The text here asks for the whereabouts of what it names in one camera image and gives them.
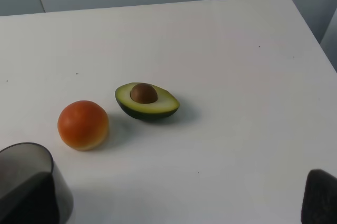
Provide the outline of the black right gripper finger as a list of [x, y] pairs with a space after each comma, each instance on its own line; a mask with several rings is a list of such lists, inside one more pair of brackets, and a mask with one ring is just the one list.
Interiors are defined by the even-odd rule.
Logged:
[[336, 223], [336, 177], [322, 169], [309, 172], [301, 209], [302, 223]]

